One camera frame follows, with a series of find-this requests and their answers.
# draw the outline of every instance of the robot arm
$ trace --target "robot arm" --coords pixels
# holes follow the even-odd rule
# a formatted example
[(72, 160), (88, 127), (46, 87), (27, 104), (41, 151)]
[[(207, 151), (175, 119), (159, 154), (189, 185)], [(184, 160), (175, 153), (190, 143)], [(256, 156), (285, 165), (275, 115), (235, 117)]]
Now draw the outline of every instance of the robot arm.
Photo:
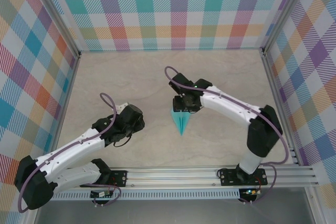
[(196, 113), (202, 107), (215, 110), (235, 122), (247, 127), (247, 147), (248, 151), (244, 155), (243, 159), (237, 165), (236, 172), (237, 177), (244, 183), (251, 179), (253, 173), (258, 168), (263, 158), (265, 158), (273, 146), (279, 140), (279, 136), (271, 128), (271, 126), (266, 123), (258, 115), (251, 113), (251, 110), (257, 111), (258, 113), (265, 116), (272, 124), (279, 130), (282, 134), (282, 129), (275, 113), (275, 110), (266, 105), (264, 108), (260, 108), (254, 105), (250, 105), (245, 102), (241, 102), (238, 99), (231, 97), (220, 89), (212, 85), (212, 83), (199, 79), (195, 83), (188, 80), (181, 73), (174, 76), (173, 81), (188, 87), (201, 88), (208, 91), (213, 91), (223, 95), (224, 97), (229, 97), (232, 100), (244, 104), (246, 107), (243, 108), (237, 103), (224, 99), (218, 95), (202, 92), (197, 90), (190, 90), (186, 88), (181, 88), (174, 84), (172, 81), (169, 85), (175, 90), (179, 95), (175, 96), (173, 99), (173, 110)]
[(47, 203), (54, 194), (75, 186), (109, 184), (111, 171), (101, 159), (94, 159), (82, 167), (68, 168), (85, 155), (103, 149), (124, 137), (131, 137), (133, 133), (144, 128), (142, 111), (134, 105), (124, 104), (119, 107), (119, 110), (117, 109), (112, 127), (102, 135), (84, 141), (104, 131), (111, 123), (111, 118), (113, 115), (99, 119), (81, 136), (49, 154), (35, 160), (27, 156), (20, 161), (14, 181), (19, 191), (28, 176), (41, 164), (46, 163), (32, 176), (23, 192), (23, 199), (28, 209), (39, 208)]

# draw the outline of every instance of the plaid backdrop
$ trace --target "plaid backdrop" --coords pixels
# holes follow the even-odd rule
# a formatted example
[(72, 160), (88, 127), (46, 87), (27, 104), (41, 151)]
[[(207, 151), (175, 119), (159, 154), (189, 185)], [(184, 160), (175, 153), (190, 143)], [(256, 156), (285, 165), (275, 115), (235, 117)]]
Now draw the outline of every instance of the plaid backdrop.
[(295, 141), (336, 217), (336, 0), (299, 0), (268, 55)]
[(259, 48), (265, 20), (278, 9), (275, 0), (54, 2), (78, 45), (93, 51)]
[(0, 223), (18, 223), (19, 161), (48, 151), (75, 57), (40, 0), (0, 0)]

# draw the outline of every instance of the purple cable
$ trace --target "purple cable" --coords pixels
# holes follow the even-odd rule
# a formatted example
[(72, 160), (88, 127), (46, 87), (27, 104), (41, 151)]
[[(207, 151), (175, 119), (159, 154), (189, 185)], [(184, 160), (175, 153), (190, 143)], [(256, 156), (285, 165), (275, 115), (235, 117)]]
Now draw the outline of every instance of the purple cable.
[(172, 82), (174, 83), (175, 85), (181, 87), (181, 88), (184, 88), (184, 89), (190, 89), (190, 90), (196, 90), (196, 91), (202, 91), (202, 92), (207, 92), (207, 93), (210, 93), (210, 94), (214, 94), (214, 95), (217, 95), (219, 97), (223, 97), (224, 99), (242, 107), (243, 109), (245, 110), (248, 110), (248, 111), (251, 111), (253, 114), (259, 116), (260, 118), (262, 118), (266, 123), (269, 124), (269, 126), (272, 127), (272, 129), (277, 133), (277, 135), (279, 136), (284, 148), (285, 148), (285, 159), (283, 161), (280, 161), (280, 162), (266, 162), (266, 163), (261, 163), (261, 165), (264, 165), (264, 166), (271, 166), (273, 169), (274, 169), (274, 180), (269, 188), (269, 190), (264, 194), (264, 196), (262, 196), (261, 198), (255, 200), (254, 202), (257, 202), (257, 201), (260, 201), (261, 199), (263, 199), (271, 190), (272, 188), (274, 187), (274, 184), (275, 184), (275, 181), (277, 179), (277, 171), (276, 171), (276, 168), (273, 166), (273, 165), (282, 165), (284, 164), (287, 160), (288, 160), (288, 157), (289, 157), (289, 152), (287, 150), (287, 147), (286, 147), (286, 141), (284, 139), (284, 137), (281, 135), (281, 133), (279, 132), (279, 130), (275, 127), (274, 124), (272, 124), (272, 122), (270, 120), (268, 120), (264, 115), (260, 114), (258, 111), (255, 111), (254, 109), (251, 109), (250, 107), (246, 106), (245, 104), (241, 103), (241, 102), (238, 102), (234, 99), (232, 99), (231, 97), (228, 97), (226, 95), (223, 95), (223, 94), (220, 94), (218, 92), (215, 92), (215, 91), (212, 91), (212, 90), (206, 90), (206, 89), (200, 89), (200, 88), (195, 88), (195, 87), (188, 87), (188, 86), (185, 86), (185, 85), (182, 85), (182, 84), (179, 84), (178, 82), (174, 81), (167, 73), (167, 70), (168, 69), (171, 69), (173, 70), (175, 73), (179, 73), (175, 68), (171, 67), (171, 66), (166, 66), (164, 68), (164, 73), (166, 75), (166, 77)]
[(115, 199), (112, 199), (112, 200), (110, 200), (109, 202), (107, 202), (107, 203), (105, 203), (105, 204), (98, 204), (98, 203), (96, 202), (96, 198), (94, 198), (94, 199), (93, 199), (93, 203), (95, 203), (96, 206), (97, 206), (97, 205), (98, 205), (98, 206), (101, 206), (101, 207), (108, 206), (108, 205), (110, 205), (110, 204), (116, 202), (117, 199), (121, 196), (121, 189), (120, 189), (120, 187), (118, 187), (118, 186), (112, 186), (112, 185), (96, 185), (96, 184), (85, 184), (85, 186), (91, 186), (91, 187), (109, 187), (109, 188), (110, 188), (110, 187), (113, 187), (113, 188), (119, 190), (119, 194), (118, 194), (118, 196), (116, 196)]
[[(113, 99), (112, 99), (108, 94), (106, 94), (106, 93), (100, 93), (99, 95), (100, 95), (100, 98), (104, 101), (104, 103), (106, 103), (109, 107), (111, 107), (111, 108), (115, 108), (115, 107), (116, 107), (116, 105), (115, 105)], [(104, 98), (103, 96), (107, 97), (108, 100), (110, 100), (111, 104), (109, 104), (109, 103), (105, 100), (105, 98)], [(116, 111), (116, 110), (113, 110), (113, 118), (112, 118), (111, 123), (109, 124), (109, 126), (108, 126), (105, 130), (99, 132), (98, 134), (96, 134), (96, 135), (94, 135), (94, 136), (92, 136), (92, 137), (88, 137), (88, 138), (82, 140), (82, 143), (84, 143), (84, 142), (86, 142), (86, 141), (89, 141), (89, 140), (92, 140), (92, 139), (94, 139), (94, 138), (96, 138), (96, 137), (98, 137), (98, 136), (101, 136), (101, 135), (104, 134), (106, 131), (108, 131), (108, 130), (112, 127), (112, 125), (114, 124), (114, 122), (115, 122), (115, 120), (116, 120), (116, 116), (117, 116), (117, 111)], [(42, 164), (40, 164), (38, 167), (36, 167), (36, 169), (33, 170), (33, 172), (27, 177), (27, 179), (25, 180), (25, 182), (24, 182), (23, 185), (22, 185), (22, 188), (21, 188), (21, 191), (20, 191), (20, 194), (19, 194), (19, 198), (18, 198), (18, 202), (17, 202), (17, 208), (18, 208), (18, 211), (19, 211), (21, 214), (23, 214), (24, 212), (26, 212), (26, 211), (28, 210), (28, 207), (25, 208), (25, 209), (22, 209), (22, 197), (23, 197), (23, 193), (24, 193), (24, 191), (25, 191), (25, 189), (26, 189), (26, 187), (27, 187), (27, 184), (29, 183), (29, 181), (31, 180), (31, 178), (32, 178), (32, 177), (33, 177), (33, 176), (34, 176), (34, 175), (35, 175), (35, 174), (36, 174), (36, 173), (37, 173), (43, 166), (47, 165), (46, 163), (50, 162), (50, 161), (53, 160), (55, 157), (57, 157), (59, 154), (61, 154), (61, 153), (63, 153), (64, 151), (66, 151), (66, 150), (68, 150), (68, 149), (74, 147), (74, 146), (77, 145), (77, 144), (81, 144), (81, 143), (80, 143), (80, 142), (72, 143), (72, 144), (70, 144), (69, 146), (67, 146), (67, 147), (65, 147), (65, 148), (63, 148), (63, 149), (61, 149), (59, 152), (55, 153), (54, 155), (50, 156), (50, 157), (49, 157), (47, 160), (45, 160)]]

